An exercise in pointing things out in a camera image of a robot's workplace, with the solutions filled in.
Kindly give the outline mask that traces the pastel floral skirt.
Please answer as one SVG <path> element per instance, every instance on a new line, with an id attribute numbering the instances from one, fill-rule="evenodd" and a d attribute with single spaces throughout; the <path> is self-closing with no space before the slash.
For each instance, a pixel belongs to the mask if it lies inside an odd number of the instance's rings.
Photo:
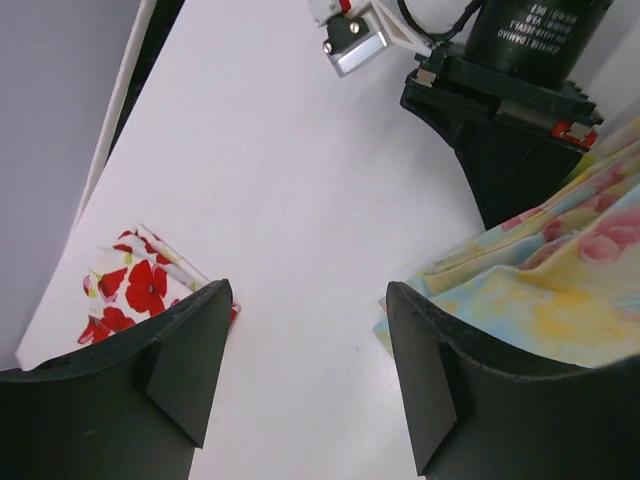
<path id="1" fill-rule="evenodd" d="M 444 312 L 530 353 L 599 367 L 639 351 L 639 123 L 543 204 L 417 272 Z"/>

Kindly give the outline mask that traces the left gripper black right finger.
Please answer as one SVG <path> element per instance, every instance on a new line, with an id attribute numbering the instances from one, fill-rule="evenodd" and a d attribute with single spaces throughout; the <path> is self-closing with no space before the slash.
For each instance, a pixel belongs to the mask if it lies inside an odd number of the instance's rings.
<path id="1" fill-rule="evenodd" d="M 639 360 L 588 369 L 540 357 L 386 291 L 417 473 L 428 479 L 635 479 Z"/>

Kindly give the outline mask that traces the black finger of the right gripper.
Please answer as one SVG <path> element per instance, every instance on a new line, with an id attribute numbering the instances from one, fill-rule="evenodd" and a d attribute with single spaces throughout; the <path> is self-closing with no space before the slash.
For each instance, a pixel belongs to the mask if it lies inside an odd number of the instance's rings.
<path id="1" fill-rule="evenodd" d="M 400 105 L 453 150 L 486 229 L 550 198 L 582 157 L 497 115 L 498 99 L 441 89 L 406 89 Z"/>

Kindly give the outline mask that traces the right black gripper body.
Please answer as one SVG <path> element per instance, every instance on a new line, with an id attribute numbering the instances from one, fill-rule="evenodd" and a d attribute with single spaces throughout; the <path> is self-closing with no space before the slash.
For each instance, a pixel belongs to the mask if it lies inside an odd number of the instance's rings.
<path id="1" fill-rule="evenodd" d="M 513 127 L 572 150 L 596 143 L 603 117 L 570 80 L 541 86 L 478 64 L 460 49 L 436 49 L 416 59 L 403 91 L 403 106 L 416 114 Z"/>

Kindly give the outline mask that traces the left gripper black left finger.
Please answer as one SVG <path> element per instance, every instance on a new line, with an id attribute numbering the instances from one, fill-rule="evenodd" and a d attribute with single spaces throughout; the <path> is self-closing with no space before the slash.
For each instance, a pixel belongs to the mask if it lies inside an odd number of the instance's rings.
<path id="1" fill-rule="evenodd" d="M 109 338 L 1 374 L 5 479 L 185 479 L 204 444 L 232 290 L 214 281 Z"/>

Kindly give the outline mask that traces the red poppy print skirt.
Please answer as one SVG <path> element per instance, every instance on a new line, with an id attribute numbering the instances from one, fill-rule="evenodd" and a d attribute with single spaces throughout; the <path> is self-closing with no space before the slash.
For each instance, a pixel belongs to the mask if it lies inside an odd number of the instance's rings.
<path id="1" fill-rule="evenodd" d="M 145 225 L 100 247 L 83 279 L 88 322 L 77 343 L 98 343 L 158 315 L 209 279 Z"/>

